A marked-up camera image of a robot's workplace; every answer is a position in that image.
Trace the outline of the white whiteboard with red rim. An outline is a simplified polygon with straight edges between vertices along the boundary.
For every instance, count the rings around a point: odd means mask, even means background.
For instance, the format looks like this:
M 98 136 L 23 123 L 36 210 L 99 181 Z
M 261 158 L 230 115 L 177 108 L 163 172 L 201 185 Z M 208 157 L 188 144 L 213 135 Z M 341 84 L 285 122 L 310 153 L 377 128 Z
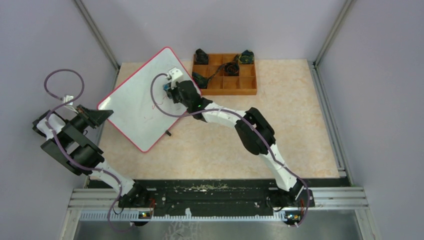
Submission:
M 187 110 L 167 97 L 163 88 L 166 77 L 154 80 L 174 68 L 182 72 L 184 80 L 191 79 L 175 52 L 164 47 L 97 104 L 98 110 L 113 111 L 108 121 L 143 153 Z

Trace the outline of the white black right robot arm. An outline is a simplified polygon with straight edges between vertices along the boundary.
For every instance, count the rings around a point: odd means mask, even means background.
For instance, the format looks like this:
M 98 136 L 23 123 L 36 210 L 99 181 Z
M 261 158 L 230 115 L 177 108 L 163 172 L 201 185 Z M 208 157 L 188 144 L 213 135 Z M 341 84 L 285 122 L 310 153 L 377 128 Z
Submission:
M 272 173 L 278 188 L 272 200 L 279 208 L 299 203 L 304 211 L 309 209 L 311 192 L 308 185 L 287 167 L 276 144 L 274 129 L 257 108 L 241 111 L 218 105 L 200 96 L 194 83 L 189 80 L 166 83 L 163 89 L 175 104 L 186 107 L 188 116 L 236 131 L 244 148 L 260 157 Z

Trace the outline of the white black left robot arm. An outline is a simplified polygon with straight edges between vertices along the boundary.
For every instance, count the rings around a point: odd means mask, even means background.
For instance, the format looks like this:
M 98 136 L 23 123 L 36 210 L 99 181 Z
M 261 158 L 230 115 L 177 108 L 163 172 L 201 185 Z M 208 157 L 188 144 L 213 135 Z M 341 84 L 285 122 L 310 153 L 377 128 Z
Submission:
M 114 170 L 103 157 L 104 152 L 84 134 L 86 128 L 101 126 L 114 112 L 82 105 L 78 105 L 76 111 L 77 115 L 71 120 L 48 110 L 33 121 L 33 131 L 46 139 L 41 149 L 71 173 L 95 177 L 112 187 L 119 194 L 120 208 L 147 207 L 148 190 Z

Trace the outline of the black rolled cloth left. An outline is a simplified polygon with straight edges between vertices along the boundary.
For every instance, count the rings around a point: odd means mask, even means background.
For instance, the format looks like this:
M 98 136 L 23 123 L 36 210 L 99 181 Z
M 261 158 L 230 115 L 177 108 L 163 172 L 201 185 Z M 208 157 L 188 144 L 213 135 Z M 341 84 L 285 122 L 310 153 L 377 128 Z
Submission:
M 208 65 L 209 64 L 209 55 L 203 51 L 201 48 L 198 48 L 194 53 L 194 64 L 195 65 Z

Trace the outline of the dark patterned long cloth strip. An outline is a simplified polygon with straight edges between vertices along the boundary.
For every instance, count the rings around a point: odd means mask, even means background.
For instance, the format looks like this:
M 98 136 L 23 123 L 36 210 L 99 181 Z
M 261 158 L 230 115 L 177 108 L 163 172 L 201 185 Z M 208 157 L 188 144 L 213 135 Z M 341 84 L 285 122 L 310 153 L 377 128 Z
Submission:
M 240 74 L 239 54 L 209 54 L 208 65 L 194 63 L 191 76 L 200 89 L 221 89 L 224 77 L 238 77 Z

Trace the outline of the orange wooden compartment tray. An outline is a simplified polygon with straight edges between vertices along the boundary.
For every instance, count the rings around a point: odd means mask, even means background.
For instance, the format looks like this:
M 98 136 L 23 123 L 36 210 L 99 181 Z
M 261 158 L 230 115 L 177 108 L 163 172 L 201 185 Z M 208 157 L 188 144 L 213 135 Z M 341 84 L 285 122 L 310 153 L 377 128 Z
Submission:
M 208 53 L 236 55 L 240 53 Z M 257 94 L 256 61 L 253 64 L 239 64 L 239 76 L 224 76 L 222 88 L 200 89 L 204 96 L 254 96 Z

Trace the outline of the dark rolled cloth right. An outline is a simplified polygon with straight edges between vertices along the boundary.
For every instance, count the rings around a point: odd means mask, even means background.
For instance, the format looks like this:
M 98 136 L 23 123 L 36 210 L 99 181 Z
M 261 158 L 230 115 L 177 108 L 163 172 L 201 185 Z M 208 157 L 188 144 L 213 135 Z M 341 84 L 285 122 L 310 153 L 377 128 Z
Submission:
M 239 57 L 238 62 L 242 65 L 252 65 L 255 61 L 255 55 L 251 50 L 245 50 L 243 51 Z

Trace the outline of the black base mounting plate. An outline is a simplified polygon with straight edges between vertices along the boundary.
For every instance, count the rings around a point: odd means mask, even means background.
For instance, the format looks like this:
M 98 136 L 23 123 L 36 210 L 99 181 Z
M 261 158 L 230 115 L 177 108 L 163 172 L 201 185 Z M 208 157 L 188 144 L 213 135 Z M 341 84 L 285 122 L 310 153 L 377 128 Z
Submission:
M 273 201 L 278 188 L 273 179 L 136 180 L 149 194 L 155 217 L 271 217 L 289 211 L 306 211 L 299 203 L 280 208 Z M 315 207 L 313 192 L 310 207 Z

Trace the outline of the aluminium left corner post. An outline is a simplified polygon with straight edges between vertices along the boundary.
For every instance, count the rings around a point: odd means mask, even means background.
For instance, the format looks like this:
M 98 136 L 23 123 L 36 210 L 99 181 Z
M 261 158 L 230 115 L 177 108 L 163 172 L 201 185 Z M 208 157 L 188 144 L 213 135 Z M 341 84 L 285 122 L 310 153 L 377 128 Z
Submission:
M 118 72 L 121 68 L 121 65 L 118 63 L 118 60 L 115 54 L 113 53 L 113 50 L 110 47 L 107 39 L 104 37 L 104 35 L 102 34 L 102 31 L 96 24 L 96 21 L 90 14 L 89 9 L 86 7 L 85 3 L 82 0 L 72 0 L 72 2 L 77 8 L 79 14 L 81 15 L 82 19 L 84 20 L 86 26 L 88 27 L 89 31 L 93 35 L 97 44 L 101 48 L 103 54 L 109 60 L 113 68 Z

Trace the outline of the aluminium corner post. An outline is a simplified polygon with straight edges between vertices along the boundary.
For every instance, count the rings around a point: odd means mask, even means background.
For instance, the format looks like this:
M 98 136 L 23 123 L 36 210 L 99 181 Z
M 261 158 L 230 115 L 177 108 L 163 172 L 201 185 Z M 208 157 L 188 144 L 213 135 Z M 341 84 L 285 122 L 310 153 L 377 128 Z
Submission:
M 93 35 L 97 44 L 101 48 L 103 54 L 109 60 L 113 68 L 118 72 L 121 68 L 121 65 L 118 63 L 118 60 L 115 54 L 113 53 L 113 50 L 110 47 L 107 39 L 104 37 L 104 35 L 102 34 L 102 31 L 96 24 L 96 21 L 90 14 L 89 9 L 86 7 L 85 3 L 82 0 L 72 0 L 72 2 L 77 8 L 79 14 L 81 15 L 82 19 L 84 20 L 86 26 L 88 27 L 89 31 Z
M 324 60 L 324 57 L 328 53 L 330 47 L 332 46 L 334 40 L 336 39 L 339 31 L 341 30 L 348 14 L 350 13 L 352 7 L 355 5 L 357 1 L 356 0 L 345 0 L 341 10 L 339 11 L 320 51 L 318 52 L 318 55 L 316 59 L 313 61 L 313 65 L 318 68 L 322 61 Z

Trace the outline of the aluminium right corner post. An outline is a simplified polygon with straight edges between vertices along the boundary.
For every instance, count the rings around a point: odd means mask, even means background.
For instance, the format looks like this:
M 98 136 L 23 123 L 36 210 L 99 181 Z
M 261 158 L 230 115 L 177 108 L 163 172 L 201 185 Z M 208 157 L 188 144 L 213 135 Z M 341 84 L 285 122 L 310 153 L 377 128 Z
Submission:
M 356 0 L 345 0 L 341 10 L 339 11 L 320 51 L 318 52 L 318 55 L 316 59 L 313 61 L 313 65 L 318 68 L 322 61 L 324 60 L 324 57 L 328 53 L 330 47 L 332 46 L 334 40 L 336 39 L 339 31 L 341 30 L 348 14 L 350 13 L 352 7 L 355 5 L 357 1 Z

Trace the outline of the aluminium front frame rail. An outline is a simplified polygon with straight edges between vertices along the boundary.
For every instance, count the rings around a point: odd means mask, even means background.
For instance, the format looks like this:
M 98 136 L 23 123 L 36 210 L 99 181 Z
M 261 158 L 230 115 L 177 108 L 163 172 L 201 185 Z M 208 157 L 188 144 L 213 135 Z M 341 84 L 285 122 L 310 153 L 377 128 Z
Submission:
M 289 206 L 271 198 L 276 188 L 157 189 L 149 191 L 145 206 L 118 207 L 112 189 L 75 189 L 68 209 L 82 221 L 129 222 L 250 222 L 299 220 L 313 211 L 364 210 L 369 204 L 360 187 L 312 187 Z

